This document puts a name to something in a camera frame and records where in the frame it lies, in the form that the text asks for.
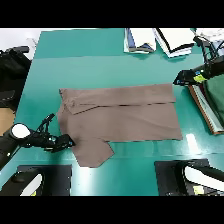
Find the brown shirt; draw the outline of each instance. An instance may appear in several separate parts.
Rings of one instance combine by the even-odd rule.
[[[98,167],[110,158],[109,141],[182,139],[172,84],[60,94],[60,129],[76,142],[72,150],[80,166]]]

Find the teal tabletop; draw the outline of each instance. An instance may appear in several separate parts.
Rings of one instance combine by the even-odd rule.
[[[56,113],[59,88],[112,88],[172,83],[178,72],[203,63],[201,49],[168,58],[157,43],[147,55],[123,52],[124,29],[43,32],[26,81],[16,122],[36,129]],[[158,195],[154,162],[208,158],[224,170],[224,136],[213,136],[188,89],[173,86],[183,140],[111,142],[114,156],[98,168],[79,167],[70,149],[50,154],[22,148],[0,173],[0,186],[18,165],[72,164],[71,195]],[[57,119],[49,131],[60,135]]]

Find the black mat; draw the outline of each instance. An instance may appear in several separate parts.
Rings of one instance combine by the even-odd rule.
[[[27,171],[30,168],[41,169],[44,173],[42,196],[70,196],[72,165],[22,165],[17,171]]]
[[[194,162],[195,165],[210,166],[208,159],[192,159],[185,160],[189,162]],[[157,177],[157,184],[160,196],[181,196],[174,173],[175,165],[180,162],[180,160],[172,161],[156,161],[154,163]],[[189,189],[193,186],[198,186],[197,184],[189,183]],[[213,192],[214,189],[204,187],[204,193]]]

